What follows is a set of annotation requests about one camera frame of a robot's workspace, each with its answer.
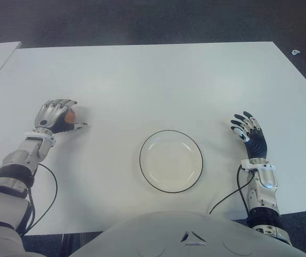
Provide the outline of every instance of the floor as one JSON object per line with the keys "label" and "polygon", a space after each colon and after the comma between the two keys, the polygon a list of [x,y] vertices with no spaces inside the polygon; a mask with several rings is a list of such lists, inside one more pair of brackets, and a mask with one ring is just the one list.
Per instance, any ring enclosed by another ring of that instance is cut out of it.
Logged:
{"label": "floor", "polygon": [[[0,42],[9,41],[23,48],[273,41],[306,78],[306,1],[0,0]],[[306,212],[283,221],[306,252]],[[98,234],[27,236],[24,244],[63,257]]]}

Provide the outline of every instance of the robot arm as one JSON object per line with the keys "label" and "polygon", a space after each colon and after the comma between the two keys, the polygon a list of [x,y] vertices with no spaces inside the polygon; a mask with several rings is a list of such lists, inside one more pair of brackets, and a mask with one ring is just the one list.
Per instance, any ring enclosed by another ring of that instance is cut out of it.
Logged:
{"label": "robot arm", "polygon": [[19,235],[26,232],[32,213],[32,206],[25,198],[34,183],[38,164],[55,144],[53,134],[87,125],[74,123],[73,104],[76,102],[65,99],[45,103],[36,117],[35,129],[26,133],[18,149],[3,160],[0,167],[0,252],[24,251]]}
{"label": "robot arm", "polygon": [[263,234],[274,237],[291,245],[288,233],[283,229],[277,206],[275,192],[278,188],[274,176],[275,166],[266,160],[267,144],[257,120],[248,112],[246,117],[235,115],[232,130],[244,142],[249,159],[242,160],[241,166],[249,172],[247,203],[249,216],[248,226]]}

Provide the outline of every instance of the plate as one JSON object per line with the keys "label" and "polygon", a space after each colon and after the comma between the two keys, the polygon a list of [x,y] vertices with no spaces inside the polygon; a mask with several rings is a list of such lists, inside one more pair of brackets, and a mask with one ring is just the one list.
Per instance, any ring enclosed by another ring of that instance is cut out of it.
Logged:
{"label": "plate", "polygon": [[188,135],[174,130],[151,135],[142,145],[139,160],[146,180],[167,193],[189,189],[203,170],[197,144]]}

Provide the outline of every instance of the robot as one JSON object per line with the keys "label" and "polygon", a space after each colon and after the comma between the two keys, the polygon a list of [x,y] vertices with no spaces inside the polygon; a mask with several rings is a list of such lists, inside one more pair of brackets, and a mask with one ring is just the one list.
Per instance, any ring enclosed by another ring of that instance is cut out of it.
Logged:
{"label": "robot", "polygon": [[[21,241],[21,236],[32,226],[32,222],[27,224],[33,207],[26,198],[39,163],[56,142],[54,134],[87,126],[74,123],[74,104],[76,101],[68,99],[46,102],[35,119],[35,129],[26,133],[18,149],[3,160],[0,257],[42,256],[25,252]],[[280,221],[275,167],[266,159],[267,144],[262,129],[251,114],[243,114],[245,117],[235,115],[238,120],[232,120],[232,130],[248,153],[248,159],[241,161],[237,177],[241,168],[248,172],[245,208],[249,228],[216,215],[156,212],[115,224],[72,256],[306,256],[292,246]]]}

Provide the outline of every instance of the black cable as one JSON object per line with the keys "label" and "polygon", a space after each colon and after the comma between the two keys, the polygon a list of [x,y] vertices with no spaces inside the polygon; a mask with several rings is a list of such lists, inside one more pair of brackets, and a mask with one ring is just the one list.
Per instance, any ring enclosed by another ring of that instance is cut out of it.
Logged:
{"label": "black cable", "polygon": [[236,182],[237,182],[238,191],[240,192],[240,196],[241,196],[241,199],[242,199],[243,204],[244,204],[244,207],[245,207],[245,211],[247,212],[247,217],[249,217],[249,216],[250,216],[250,214],[249,214],[249,209],[248,209],[247,204],[245,203],[245,200],[244,200],[244,197],[243,197],[241,188],[240,188],[240,181],[238,181],[238,176],[239,176],[239,174],[240,174],[240,170],[241,170],[241,169],[242,169],[242,166],[240,165],[239,168],[238,168],[238,170],[237,170]]}
{"label": "black cable", "polygon": [[32,229],[32,228],[33,228],[33,227],[34,227],[34,226],[35,226],[35,225],[45,216],[45,214],[46,214],[46,213],[50,210],[50,208],[53,206],[53,204],[54,204],[54,202],[55,202],[55,200],[56,200],[56,197],[57,197],[57,190],[58,190],[58,187],[57,187],[57,179],[56,179],[54,173],[53,173],[47,166],[45,166],[45,165],[43,165],[43,164],[41,164],[41,163],[39,163],[39,165],[40,165],[40,166],[43,166],[44,168],[46,168],[46,169],[51,173],[51,175],[53,176],[54,181],[55,181],[55,195],[54,195],[54,198],[53,198],[51,204],[50,204],[49,207],[47,208],[47,210],[42,214],[42,216],[41,216],[34,224],[30,225],[30,226],[26,229],[26,231],[22,234],[22,236],[24,236],[27,232],[29,232],[29,230]]}
{"label": "black cable", "polygon": [[30,205],[31,205],[31,221],[30,221],[30,224],[28,226],[28,228],[30,228],[30,226],[34,223],[35,213],[36,213],[35,212],[35,205],[34,205],[34,201],[33,201],[33,196],[31,194],[31,188],[28,188],[28,195],[29,195],[29,201],[30,201]]}
{"label": "black cable", "polygon": [[[251,177],[251,179],[246,183],[244,184],[243,186],[240,187],[240,189],[244,188],[245,186],[247,186],[252,180],[253,180],[254,176]],[[220,200],[218,203],[215,204],[214,207],[212,207],[211,211],[209,212],[209,214],[212,213],[212,211],[220,204],[222,203],[224,200],[226,200],[229,196],[235,194],[236,192],[238,192],[239,189],[236,189],[235,191],[233,191],[232,193],[228,194],[226,197],[224,197],[222,200]]]}

